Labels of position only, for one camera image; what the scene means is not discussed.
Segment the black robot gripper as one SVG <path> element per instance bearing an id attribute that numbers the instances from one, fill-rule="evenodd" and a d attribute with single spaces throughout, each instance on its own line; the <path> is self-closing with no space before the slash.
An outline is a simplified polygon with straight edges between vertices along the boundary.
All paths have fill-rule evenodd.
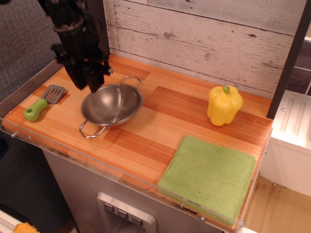
<path id="1" fill-rule="evenodd" d="M 88 84 L 96 92 L 104 84 L 104 75 L 113 72 L 104 16 L 95 13 L 98 7 L 86 0 L 41 0 L 39 4 L 61 41 L 51 47 L 57 61 L 78 89 Z"/>

